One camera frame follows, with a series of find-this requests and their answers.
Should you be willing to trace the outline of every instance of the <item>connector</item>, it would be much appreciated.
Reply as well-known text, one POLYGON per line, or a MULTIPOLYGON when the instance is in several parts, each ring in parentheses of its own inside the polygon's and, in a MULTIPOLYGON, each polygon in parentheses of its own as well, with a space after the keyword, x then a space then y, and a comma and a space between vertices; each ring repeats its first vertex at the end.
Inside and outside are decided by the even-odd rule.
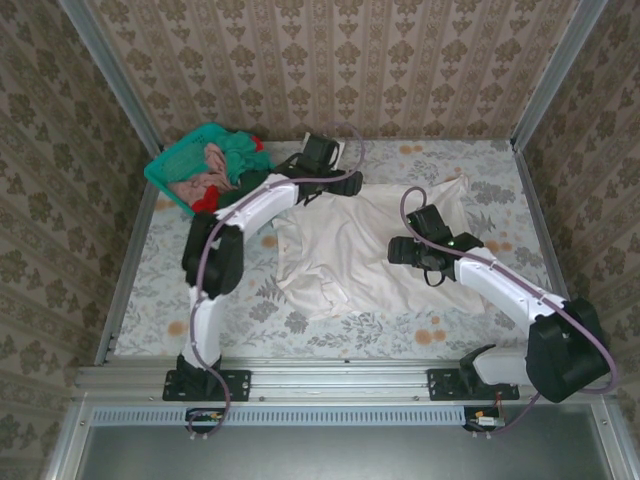
POLYGON ((478 425, 481 427, 504 427, 505 422, 502 417, 478 417, 478 425))

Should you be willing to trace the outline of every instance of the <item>green basket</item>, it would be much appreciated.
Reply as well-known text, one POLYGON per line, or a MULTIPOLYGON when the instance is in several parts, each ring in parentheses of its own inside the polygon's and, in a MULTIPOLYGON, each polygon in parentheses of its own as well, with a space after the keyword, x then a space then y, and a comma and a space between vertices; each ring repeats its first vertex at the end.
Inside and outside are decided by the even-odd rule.
POLYGON ((224 133, 227 131, 215 123, 202 125, 158 155, 146 166, 144 176, 185 212, 195 215, 189 205, 169 190, 169 184, 184 182, 197 173, 206 172, 204 148, 208 143, 216 143, 216 139, 224 133))

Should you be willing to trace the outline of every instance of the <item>pink cloth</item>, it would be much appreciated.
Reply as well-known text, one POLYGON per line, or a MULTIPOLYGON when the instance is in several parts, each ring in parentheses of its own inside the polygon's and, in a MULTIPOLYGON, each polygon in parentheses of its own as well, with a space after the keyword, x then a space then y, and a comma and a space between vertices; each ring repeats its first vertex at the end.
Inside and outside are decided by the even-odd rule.
POLYGON ((227 178, 227 162, 222 150, 217 145, 209 143, 204 149, 204 157, 210 169, 209 172, 198 173, 189 180, 168 185, 169 190, 189 206, 204 198, 204 194, 211 186, 216 187, 220 195, 236 189, 227 178))

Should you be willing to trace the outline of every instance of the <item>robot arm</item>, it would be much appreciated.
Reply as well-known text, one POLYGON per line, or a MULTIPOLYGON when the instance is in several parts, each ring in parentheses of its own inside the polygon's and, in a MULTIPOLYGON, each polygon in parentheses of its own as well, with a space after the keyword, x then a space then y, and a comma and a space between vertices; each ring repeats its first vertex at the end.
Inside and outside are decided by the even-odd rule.
POLYGON ((427 283, 429 271, 441 273, 440 283, 445 278, 460 282, 507 314, 527 336, 526 347, 491 345, 467 355, 461 361, 460 373, 469 390, 483 384, 533 385, 548 400, 561 402, 609 372, 595 345, 540 298, 567 312, 604 344, 597 314, 589 302, 581 298, 568 301, 533 285, 504 266, 468 233, 454 237, 434 205, 422 207, 407 217, 423 238, 470 256, 430 248, 412 237, 396 237, 389 242, 390 263, 422 268, 427 283), (517 282, 508 279, 504 272, 517 282), (471 372, 465 366, 469 361, 473 365, 471 372))
MULTIPOLYGON (((220 322, 227 295, 242 278, 244 243, 273 217, 297 203, 304 202, 306 205, 325 191, 343 196, 356 195, 360 191, 363 182, 361 172, 326 183, 304 182, 307 179, 343 176, 345 171, 335 168, 341 153, 338 142, 310 135, 306 138, 304 150, 278 165, 257 188, 265 190, 265 193, 255 201, 239 208, 244 202, 241 199, 215 214, 199 213, 194 216, 182 258, 182 268, 190 286, 191 309, 198 304, 192 326, 198 353, 207 365, 215 369, 219 365, 220 322), (288 179, 299 179, 302 183, 283 183, 283 180, 288 179), (201 256, 207 238, 223 218, 226 218, 225 224, 207 255, 199 296, 196 284, 201 256)), ((202 368, 190 339, 182 349, 177 363, 177 390, 188 392, 191 398, 207 398, 216 381, 202 368)))

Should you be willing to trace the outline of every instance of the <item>damask wallpaper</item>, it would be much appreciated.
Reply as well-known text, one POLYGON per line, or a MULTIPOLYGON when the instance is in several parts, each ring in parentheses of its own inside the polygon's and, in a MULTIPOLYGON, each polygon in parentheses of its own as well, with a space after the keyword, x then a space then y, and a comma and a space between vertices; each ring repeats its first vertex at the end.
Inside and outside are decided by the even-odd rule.
POLYGON ((577 0, 90 0, 165 142, 508 138, 577 0))
POLYGON ((612 0, 525 158, 569 289, 598 309, 640 440, 639 59, 640 2, 612 0))
POLYGON ((55 1, 0 1, 0 478, 45 466, 148 155, 55 1))

